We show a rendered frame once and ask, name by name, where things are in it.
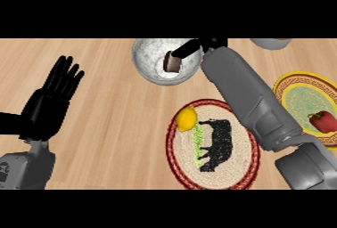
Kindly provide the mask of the red bell pepper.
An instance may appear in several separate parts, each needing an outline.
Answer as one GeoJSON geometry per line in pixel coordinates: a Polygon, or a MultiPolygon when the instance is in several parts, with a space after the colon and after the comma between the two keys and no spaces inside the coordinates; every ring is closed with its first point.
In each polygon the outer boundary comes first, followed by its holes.
{"type": "Polygon", "coordinates": [[[323,133],[337,131],[337,118],[329,114],[328,111],[308,114],[308,123],[323,133]]]}

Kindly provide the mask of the brown cupcake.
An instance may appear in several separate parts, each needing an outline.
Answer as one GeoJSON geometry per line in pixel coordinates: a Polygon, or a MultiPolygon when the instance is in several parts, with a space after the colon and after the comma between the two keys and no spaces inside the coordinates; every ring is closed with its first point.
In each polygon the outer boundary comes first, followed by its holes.
{"type": "Polygon", "coordinates": [[[171,51],[166,52],[162,59],[162,70],[168,73],[177,73],[180,71],[181,59],[171,55],[171,51]]]}

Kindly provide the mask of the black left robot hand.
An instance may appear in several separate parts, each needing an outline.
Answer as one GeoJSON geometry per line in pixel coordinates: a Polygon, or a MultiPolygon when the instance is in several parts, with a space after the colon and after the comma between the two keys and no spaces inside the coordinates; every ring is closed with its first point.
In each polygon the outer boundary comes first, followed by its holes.
{"type": "Polygon", "coordinates": [[[26,141],[47,141],[56,135],[82,76],[72,57],[60,56],[20,114],[0,112],[0,134],[16,135],[26,141]]]}

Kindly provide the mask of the round woven bull placemat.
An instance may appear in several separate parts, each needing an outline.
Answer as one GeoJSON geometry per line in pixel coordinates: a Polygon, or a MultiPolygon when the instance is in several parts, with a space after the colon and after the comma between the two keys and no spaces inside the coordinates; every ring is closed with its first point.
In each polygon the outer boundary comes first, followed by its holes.
{"type": "Polygon", "coordinates": [[[175,117],[166,128],[165,156],[174,177],[192,190],[248,189],[258,173],[260,150],[226,102],[187,103],[197,114],[194,127],[180,132],[175,117]]]}

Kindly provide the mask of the grey round container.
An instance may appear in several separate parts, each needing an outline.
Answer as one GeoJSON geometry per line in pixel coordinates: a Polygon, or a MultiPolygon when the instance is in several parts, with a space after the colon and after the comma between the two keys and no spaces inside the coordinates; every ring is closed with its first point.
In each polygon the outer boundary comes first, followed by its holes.
{"type": "Polygon", "coordinates": [[[262,49],[280,50],[288,46],[291,38],[251,38],[251,42],[262,49]]]}

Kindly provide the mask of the white speckled bowl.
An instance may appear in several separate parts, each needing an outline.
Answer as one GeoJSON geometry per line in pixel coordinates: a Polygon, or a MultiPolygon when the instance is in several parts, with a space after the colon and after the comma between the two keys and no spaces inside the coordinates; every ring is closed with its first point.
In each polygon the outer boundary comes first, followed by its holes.
{"type": "Polygon", "coordinates": [[[193,76],[200,63],[202,50],[197,49],[181,60],[177,73],[162,70],[163,55],[174,51],[189,38],[137,38],[131,49],[131,60],[138,74],[159,86],[174,86],[193,76]]]}

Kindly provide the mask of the yellow patterned plate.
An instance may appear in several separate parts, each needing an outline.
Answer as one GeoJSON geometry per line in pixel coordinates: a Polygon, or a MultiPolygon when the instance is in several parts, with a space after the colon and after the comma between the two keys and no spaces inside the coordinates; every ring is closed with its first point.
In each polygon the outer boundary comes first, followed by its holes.
{"type": "Polygon", "coordinates": [[[271,91],[302,131],[319,138],[329,151],[337,151],[337,132],[323,134],[307,116],[328,111],[337,119],[337,85],[307,71],[292,71],[277,78],[271,91]]]}

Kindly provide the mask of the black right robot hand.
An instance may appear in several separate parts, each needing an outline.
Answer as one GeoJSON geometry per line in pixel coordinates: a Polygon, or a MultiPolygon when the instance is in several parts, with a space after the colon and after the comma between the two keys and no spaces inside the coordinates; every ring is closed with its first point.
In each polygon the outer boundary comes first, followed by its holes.
{"type": "Polygon", "coordinates": [[[197,49],[206,52],[209,48],[217,49],[221,46],[227,46],[226,38],[194,38],[171,51],[171,56],[184,59],[197,49]]]}

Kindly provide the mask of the yellow lemon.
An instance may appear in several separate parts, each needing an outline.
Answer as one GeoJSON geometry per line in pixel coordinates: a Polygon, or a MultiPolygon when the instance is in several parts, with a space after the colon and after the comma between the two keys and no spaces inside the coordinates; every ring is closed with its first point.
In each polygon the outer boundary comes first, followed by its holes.
{"type": "Polygon", "coordinates": [[[193,107],[184,107],[175,116],[177,130],[180,132],[189,131],[197,122],[197,113],[193,107]]]}

